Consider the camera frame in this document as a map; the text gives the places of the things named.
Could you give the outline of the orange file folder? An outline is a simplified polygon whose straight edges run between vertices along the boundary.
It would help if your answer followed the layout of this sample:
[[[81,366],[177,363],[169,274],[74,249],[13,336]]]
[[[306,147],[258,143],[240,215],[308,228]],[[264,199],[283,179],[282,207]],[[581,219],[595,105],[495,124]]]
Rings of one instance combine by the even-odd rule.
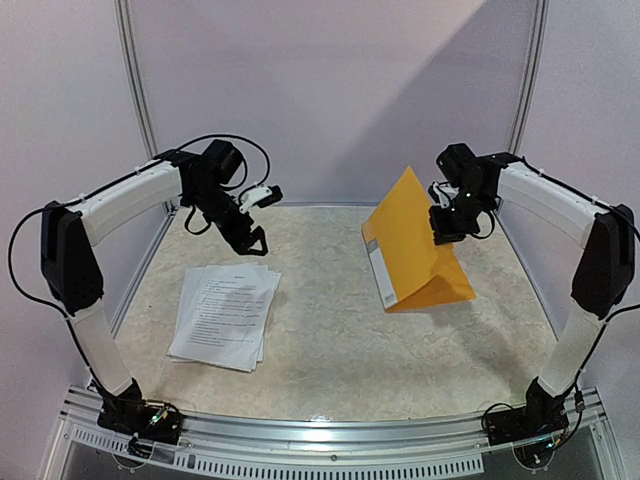
[[[430,207],[424,187],[408,167],[362,224],[363,241],[387,313],[476,298],[453,246],[435,244]]]

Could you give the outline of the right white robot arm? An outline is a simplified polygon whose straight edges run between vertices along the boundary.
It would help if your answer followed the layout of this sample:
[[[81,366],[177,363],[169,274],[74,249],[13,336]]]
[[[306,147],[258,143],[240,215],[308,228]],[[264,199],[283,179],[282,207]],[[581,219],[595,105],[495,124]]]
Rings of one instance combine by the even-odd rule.
[[[445,148],[436,159],[443,180],[429,195],[430,223],[438,245],[467,237],[482,239],[482,215],[509,210],[524,214],[521,227],[534,226],[534,246],[519,253],[536,291],[549,293],[548,280],[568,294],[558,342],[536,380],[550,397],[569,391],[579,378],[635,275],[637,230],[632,211],[588,196],[508,152],[478,156],[464,143]]]

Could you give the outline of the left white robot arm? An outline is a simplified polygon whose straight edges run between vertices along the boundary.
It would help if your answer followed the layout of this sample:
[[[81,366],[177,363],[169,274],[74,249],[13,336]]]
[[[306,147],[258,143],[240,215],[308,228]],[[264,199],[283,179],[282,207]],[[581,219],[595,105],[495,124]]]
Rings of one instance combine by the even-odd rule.
[[[41,272],[67,318],[81,357],[103,399],[114,400],[111,419],[128,434],[148,426],[143,395],[126,367],[105,318],[105,278],[98,246],[112,233],[147,211],[170,201],[200,213],[239,256],[264,256],[266,234],[249,211],[279,201],[281,192],[264,182],[251,187],[236,174],[248,172],[240,143],[232,134],[200,137],[205,147],[187,142],[166,150],[137,169],[66,202],[52,201],[42,214]]]

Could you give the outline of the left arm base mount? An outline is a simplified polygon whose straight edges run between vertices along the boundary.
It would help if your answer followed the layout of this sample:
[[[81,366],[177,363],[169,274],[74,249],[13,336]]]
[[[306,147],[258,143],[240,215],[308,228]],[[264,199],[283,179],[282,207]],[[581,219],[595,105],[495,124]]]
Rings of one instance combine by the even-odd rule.
[[[169,402],[115,398],[104,400],[97,425],[134,438],[177,445],[185,415]]]

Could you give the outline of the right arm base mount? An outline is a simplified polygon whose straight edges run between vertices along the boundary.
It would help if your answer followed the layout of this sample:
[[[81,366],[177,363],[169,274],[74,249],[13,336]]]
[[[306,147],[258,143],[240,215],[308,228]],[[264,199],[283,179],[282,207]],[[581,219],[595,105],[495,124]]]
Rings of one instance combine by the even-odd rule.
[[[581,391],[574,395],[574,407],[578,419],[569,430],[569,419],[563,405],[553,407],[551,412],[536,420],[526,407],[512,407],[506,403],[496,403],[488,407],[481,416],[481,428],[491,446],[523,441],[525,439],[544,439],[553,432],[562,431],[558,439],[552,439],[545,446],[547,450],[557,449],[569,441],[580,426],[585,410],[584,396]]]

